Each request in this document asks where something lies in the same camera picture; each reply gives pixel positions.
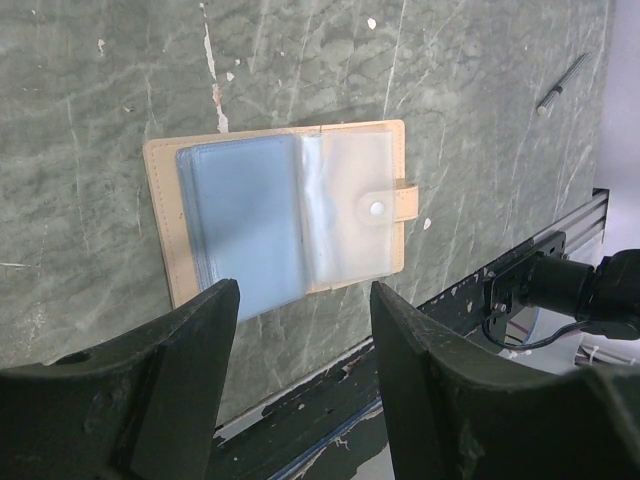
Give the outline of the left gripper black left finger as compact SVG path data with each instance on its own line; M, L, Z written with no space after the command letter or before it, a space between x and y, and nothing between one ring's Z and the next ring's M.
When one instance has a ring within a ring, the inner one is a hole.
M108 342L1 373L5 479L202 479L236 332L230 279Z

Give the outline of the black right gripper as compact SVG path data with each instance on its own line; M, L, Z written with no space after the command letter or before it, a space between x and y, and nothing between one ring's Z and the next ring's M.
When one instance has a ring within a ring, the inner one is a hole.
M612 340L639 338L639 251L620 251L594 267L567 259L565 245L566 234L554 232L486 273L482 332L489 342L499 341L492 333L497 320L524 307L574 319L545 343L577 331Z

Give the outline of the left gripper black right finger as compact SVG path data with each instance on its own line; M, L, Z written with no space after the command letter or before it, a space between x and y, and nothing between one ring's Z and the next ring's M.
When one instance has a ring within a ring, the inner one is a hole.
M635 479L639 371L536 370L470 342L382 283L370 312L399 479Z

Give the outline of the beige leather card holder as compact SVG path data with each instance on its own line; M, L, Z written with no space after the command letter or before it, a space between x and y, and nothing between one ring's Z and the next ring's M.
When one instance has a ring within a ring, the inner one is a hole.
M172 304L233 279L247 320L402 271L419 200L405 144L398 119L147 142Z

